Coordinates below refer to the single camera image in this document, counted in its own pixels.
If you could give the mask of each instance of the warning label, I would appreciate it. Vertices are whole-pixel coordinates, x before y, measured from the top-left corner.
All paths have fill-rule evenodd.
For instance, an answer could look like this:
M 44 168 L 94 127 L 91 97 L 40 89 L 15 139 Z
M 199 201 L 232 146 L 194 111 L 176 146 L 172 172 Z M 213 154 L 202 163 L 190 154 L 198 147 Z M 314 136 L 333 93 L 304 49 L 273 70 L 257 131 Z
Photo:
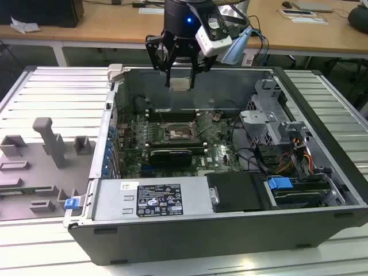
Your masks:
M 176 216 L 183 214 L 180 184 L 138 186 L 137 216 Z

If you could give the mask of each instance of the desk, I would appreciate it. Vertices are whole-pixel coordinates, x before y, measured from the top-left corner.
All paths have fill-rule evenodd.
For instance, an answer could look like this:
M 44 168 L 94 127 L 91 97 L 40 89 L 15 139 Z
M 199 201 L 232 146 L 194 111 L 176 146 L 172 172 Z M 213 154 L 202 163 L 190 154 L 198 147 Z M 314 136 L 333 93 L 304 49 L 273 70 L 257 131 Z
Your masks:
M 347 12 L 357 6 L 356 2 L 323 1 Z M 353 29 L 347 19 L 324 13 L 328 25 L 293 23 L 278 14 L 281 3 L 282 0 L 251 0 L 248 8 L 249 15 L 260 19 L 262 32 L 270 42 L 270 54 L 368 58 L 368 35 Z M 85 14 L 76 28 L 41 26 L 41 32 L 20 34 L 0 25 L 0 39 L 6 44 L 50 46 L 58 64 L 66 66 L 63 47 L 144 49 L 145 36 L 162 31 L 162 15 L 140 14 L 130 6 L 83 5 Z M 257 26 L 254 18 L 252 24 Z M 259 47 L 259 39 L 252 37 L 248 49 L 256 52 Z

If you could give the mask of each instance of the yellow wire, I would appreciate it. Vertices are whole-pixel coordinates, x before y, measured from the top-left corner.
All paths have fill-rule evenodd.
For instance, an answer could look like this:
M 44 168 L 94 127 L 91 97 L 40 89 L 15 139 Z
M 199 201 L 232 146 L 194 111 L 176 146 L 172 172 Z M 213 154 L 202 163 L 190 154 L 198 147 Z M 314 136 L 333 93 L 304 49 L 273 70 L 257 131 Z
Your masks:
M 290 166 L 293 165 L 293 161 L 290 161 L 287 165 L 285 165 L 284 167 L 280 168 L 276 173 L 281 173 L 282 171 L 285 171 L 287 168 L 289 168 Z

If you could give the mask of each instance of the blue latch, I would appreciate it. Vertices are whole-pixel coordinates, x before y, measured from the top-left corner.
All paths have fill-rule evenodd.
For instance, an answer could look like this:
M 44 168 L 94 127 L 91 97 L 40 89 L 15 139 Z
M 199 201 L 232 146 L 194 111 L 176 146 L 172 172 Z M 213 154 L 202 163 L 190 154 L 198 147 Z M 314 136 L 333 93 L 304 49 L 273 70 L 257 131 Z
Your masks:
M 293 188 L 293 184 L 288 177 L 272 177 L 267 182 L 269 183 L 271 190 Z
M 64 209 L 65 210 L 79 210 L 80 198 L 68 198 L 65 200 Z

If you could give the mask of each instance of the gray 3d printed part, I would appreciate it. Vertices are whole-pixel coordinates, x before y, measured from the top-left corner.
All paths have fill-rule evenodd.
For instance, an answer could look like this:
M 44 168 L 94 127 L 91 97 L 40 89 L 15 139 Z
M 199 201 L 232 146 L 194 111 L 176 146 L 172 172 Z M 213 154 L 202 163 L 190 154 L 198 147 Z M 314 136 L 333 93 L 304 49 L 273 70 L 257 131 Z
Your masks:
M 26 147 L 20 135 L 8 135 L 2 140 L 0 144 L 0 150 L 3 151 L 6 157 L 21 156 L 18 147 Z
M 90 154 L 91 144 L 87 136 L 77 136 L 74 139 L 74 148 L 77 155 Z
M 56 186 L 38 188 L 34 191 L 39 196 L 56 196 L 59 193 L 59 189 Z
M 0 190 L 2 188 L 20 187 L 22 185 L 23 180 L 21 178 L 0 179 Z
M 28 161 L 1 162 L 0 171 L 27 170 L 29 166 Z
M 56 139 L 56 142 L 57 142 L 57 146 L 60 148 L 60 150 L 64 154 L 65 153 L 65 144 L 64 144 L 62 136 L 60 134 L 55 134 L 55 139 Z M 50 155 L 50 150 L 48 149 L 47 145 L 44 144 L 44 145 L 42 145 L 42 147 L 44 148 L 46 154 Z
M 68 198 L 65 191 L 63 189 L 59 190 L 59 194 L 57 195 L 56 202 L 60 205 L 60 207 L 64 208 L 65 200 Z
M 53 161 L 58 168 L 64 167 L 65 158 L 63 150 L 59 147 L 58 141 L 53 134 L 51 129 L 52 120 L 51 118 L 36 118 L 33 123 L 34 131 L 41 134 L 42 139 L 45 142 L 46 148 L 49 151 Z
M 30 202 L 29 209 L 33 213 L 53 212 L 55 211 L 55 205 L 50 200 L 34 200 Z

